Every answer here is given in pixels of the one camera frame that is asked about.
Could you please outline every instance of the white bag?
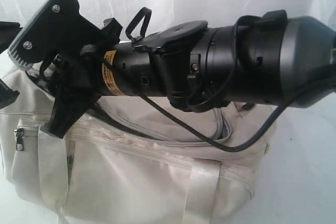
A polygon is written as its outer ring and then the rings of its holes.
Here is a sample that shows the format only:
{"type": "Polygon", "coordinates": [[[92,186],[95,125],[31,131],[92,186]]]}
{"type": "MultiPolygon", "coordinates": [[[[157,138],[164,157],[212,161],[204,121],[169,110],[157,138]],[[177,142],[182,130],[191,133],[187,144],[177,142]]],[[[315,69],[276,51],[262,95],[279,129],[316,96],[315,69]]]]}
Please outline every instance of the white bag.
{"type": "MultiPolygon", "coordinates": [[[[61,140],[39,130],[50,118],[53,97],[19,70],[3,80],[20,92],[0,111],[5,176],[20,198],[55,211],[61,223],[223,223],[253,196],[256,170],[275,131],[242,152],[226,153],[139,98],[105,97],[99,103],[113,119],[152,138],[85,114],[61,140]]],[[[231,103],[184,113],[166,98],[154,100],[230,146],[250,138],[271,112],[268,106],[244,111],[231,103]]]]}

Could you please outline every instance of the bolt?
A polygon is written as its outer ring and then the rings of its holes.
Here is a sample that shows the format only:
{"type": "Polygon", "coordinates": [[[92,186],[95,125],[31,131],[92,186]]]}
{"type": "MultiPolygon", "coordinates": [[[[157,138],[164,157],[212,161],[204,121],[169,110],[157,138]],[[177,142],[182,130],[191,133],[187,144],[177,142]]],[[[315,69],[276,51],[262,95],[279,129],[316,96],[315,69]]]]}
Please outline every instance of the bolt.
{"type": "Polygon", "coordinates": [[[196,63],[192,64],[192,65],[191,65],[191,69],[192,69],[194,72],[198,71],[198,65],[197,65],[196,63]]]}
{"type": "Polygon", "coordinates": [[[53,5],[52,6],[52,11],[54,13],[59,13],[60,10],[61,10],[61,7],[59,7],[59,5],[53,5]]]}
{"type": "Polygon", "coordinates": [[[23,48],[30,50],[33,47],[33,44],[30,41],[26,41],[23,43],[23,48]]]}

